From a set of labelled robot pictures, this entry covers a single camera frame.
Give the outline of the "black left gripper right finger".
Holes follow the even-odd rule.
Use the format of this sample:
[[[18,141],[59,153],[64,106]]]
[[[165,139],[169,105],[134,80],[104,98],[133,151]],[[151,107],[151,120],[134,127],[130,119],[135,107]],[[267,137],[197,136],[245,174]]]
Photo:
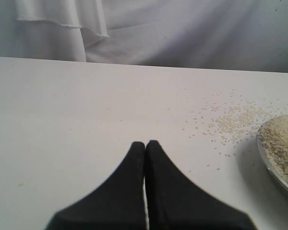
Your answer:
[[[145,189],[151,230],[254,230],[249,216],[187,178],[156,140],[145,150]]]

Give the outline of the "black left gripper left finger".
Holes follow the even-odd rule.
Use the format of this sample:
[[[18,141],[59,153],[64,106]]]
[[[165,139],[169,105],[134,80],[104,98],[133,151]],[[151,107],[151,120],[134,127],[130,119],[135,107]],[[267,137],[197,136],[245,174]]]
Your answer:
[[[133,142],[123,161],[96,190],[58,211],[48,230],[145,230],[145,145]]]

